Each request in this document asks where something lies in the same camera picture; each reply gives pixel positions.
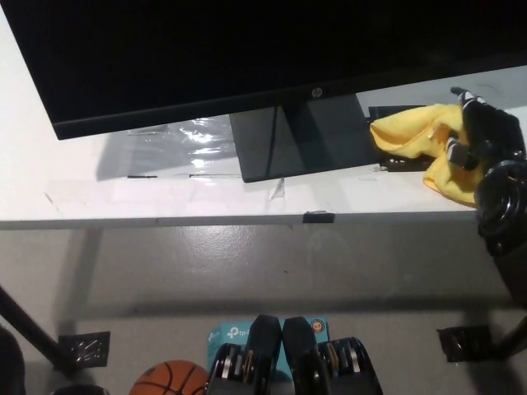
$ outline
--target monitor stand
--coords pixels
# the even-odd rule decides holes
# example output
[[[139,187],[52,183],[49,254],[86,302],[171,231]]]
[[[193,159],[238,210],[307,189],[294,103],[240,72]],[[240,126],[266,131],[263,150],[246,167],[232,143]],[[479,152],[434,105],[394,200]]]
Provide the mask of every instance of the monitor stand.
[[[231,126],[246,183],[379,162],[356,95],[231,114]]]

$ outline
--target cable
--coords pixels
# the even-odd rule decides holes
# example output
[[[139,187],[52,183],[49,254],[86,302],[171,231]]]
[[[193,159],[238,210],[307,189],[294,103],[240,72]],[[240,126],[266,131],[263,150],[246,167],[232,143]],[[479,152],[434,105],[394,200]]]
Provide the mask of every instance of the cable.
[[[271,127],[271,142],[269,143],[269,155],[267,158],[267,165],[265,166],[265,178],[269,178],[271,173],[271,164],[273,163],[274,145],[277,137],[277,118],[278,118],[278,106],[274,106],[273,111],[273,126]]]

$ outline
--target plastic wrap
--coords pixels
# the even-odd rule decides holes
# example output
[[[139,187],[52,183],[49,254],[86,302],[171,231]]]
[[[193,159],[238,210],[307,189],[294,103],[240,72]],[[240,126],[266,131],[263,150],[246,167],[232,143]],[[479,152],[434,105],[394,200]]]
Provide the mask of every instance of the plastic wrap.
[[[128,175],[239,175],[228,115],[128,131]]]

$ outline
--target computer monitor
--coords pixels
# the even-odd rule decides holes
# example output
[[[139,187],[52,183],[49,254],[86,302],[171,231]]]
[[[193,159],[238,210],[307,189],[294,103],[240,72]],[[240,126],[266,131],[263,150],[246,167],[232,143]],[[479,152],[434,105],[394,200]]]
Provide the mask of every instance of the computer monitor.
[[[525,2],[0,5],[59,139],[270,108],[269,139],[284,116],[296,130],[293,140],[307,142],[326,125],[336,136],[347,133],[339,124],[354,124],[353,99],[345,104],[335,98],[527,64]],[[338,113],[324,100],[332,100]],[[348,120],[340,122],[335,117],[346,108]],[[245,132],[235,124],[245,122],[233,122],[236,140]],[[362,120],[357,124],[364,128]],[[361,136],[350,143],[359,147],[366,141]],[[238,153],[253,157],[251,149],[258,148],[243,144],[236,143]],[[338,139],[335,144],[342,145]],[[264,145],[262,157],[269,150]],[[319,149],[308,146],[301,157],[313,159]],[[339,156],[347,155],[342,151]],[[265,167],[247,180],[271,177]],[[315,163],[314,171],[326,167]],[[279,170],[273,176],[292,174]]]

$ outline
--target headphone ear cup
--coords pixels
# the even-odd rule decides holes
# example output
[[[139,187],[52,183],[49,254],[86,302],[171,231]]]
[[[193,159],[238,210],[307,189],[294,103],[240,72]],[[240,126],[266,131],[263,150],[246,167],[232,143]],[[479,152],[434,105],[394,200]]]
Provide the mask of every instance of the headphone ear cup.
[[[26,367],[16,338],[0,326],[0,393],[26,395]]]

